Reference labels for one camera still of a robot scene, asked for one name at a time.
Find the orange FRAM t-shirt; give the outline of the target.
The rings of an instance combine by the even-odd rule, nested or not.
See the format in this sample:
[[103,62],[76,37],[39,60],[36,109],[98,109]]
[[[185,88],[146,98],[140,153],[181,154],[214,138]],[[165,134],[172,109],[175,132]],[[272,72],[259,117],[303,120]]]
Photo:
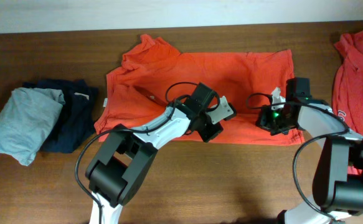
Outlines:
[[107,104],[94,127],[98,134],[122,124],[141,126],[162,114],[169,100],[193,92],[203,83],[225,96],[236,117],[223,121],[215,138],[222,144],[290,146],[301,144],[303,133],[271,135],[256,126],[261,105],[275,88],[285,91],[294,76],[290,50],[255,53],[182,53],[162,38],[141,36],[141,42],[123,55],[109,72]]

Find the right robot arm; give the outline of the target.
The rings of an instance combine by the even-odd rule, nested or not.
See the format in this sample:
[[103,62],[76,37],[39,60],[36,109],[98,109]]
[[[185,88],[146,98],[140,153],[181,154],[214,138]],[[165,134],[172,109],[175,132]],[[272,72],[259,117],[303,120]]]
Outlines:
[[[272,136],[292,129],[306,131],[311,139],[295,152],[293,181],[303,199],[297,207],[281,211],[281,224],[344,223],[363,214],[363,136],[353,131],[332,112],[324,101],[310,94],[309,79],[292,78],[286,82],[286,95],[275,88],[267,94],[268,105],[261,106],[257,126]],[[312,184],[312,196],[301,190],[297,160],[303,149],[318,143],[321,155]]]

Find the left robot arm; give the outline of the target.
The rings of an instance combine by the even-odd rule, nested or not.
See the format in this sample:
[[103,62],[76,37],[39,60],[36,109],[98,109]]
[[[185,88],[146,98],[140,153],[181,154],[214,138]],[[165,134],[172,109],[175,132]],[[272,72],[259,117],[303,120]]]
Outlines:
[[235,116],[228,103],[207,110],[202,104],[172,103],[147,124],[105,131],[103,142],[88,165],[83,190],[93,199],[90,223],[118,223],[122,208],[141,187],[156,154],[187,132],[197,131],[204,142],[219,135],[221,120]]

